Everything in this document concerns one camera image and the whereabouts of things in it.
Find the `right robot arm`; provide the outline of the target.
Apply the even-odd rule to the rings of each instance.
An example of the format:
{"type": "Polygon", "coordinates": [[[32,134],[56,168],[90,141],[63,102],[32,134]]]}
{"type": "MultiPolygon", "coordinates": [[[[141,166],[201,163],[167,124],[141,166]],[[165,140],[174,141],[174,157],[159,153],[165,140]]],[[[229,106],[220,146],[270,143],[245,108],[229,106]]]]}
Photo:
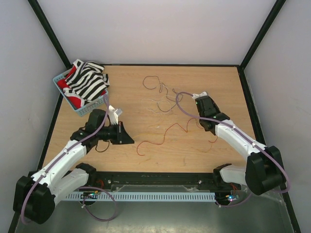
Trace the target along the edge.
{"type": "Polygon", "coordinates": [[[246,185],[255,195],[261,195],[286,183],[280,150],[266,146],[239,129],[229,116],[220,111],[206,93],[193,94],[199,122],[206,132],[218,136],[234,148],[246,161],[246,166],[225,164],[214,169],[213,185],[218,189],[229,183],[246,185]]]}

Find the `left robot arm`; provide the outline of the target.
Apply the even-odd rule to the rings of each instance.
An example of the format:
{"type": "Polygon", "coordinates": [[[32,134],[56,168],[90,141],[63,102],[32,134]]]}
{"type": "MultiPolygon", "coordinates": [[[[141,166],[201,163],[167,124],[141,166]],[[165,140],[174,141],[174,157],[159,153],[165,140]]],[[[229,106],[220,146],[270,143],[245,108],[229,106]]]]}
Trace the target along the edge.
{"type": "Polygon", "coordinates": [[[57,204],[74,190],[81,186],[94,187],[96,168],[80,163],[73,171],[69,169],[100,140],[113,145],[134,143],[123,122],[119,121],[121,114],[121,109],[112,106],[107,111],[92,110],[85,125],[71,135],[57,156],[36,173],[17,181],[13,210],[23,219],[42,224],[50,218],[57,204]]]}

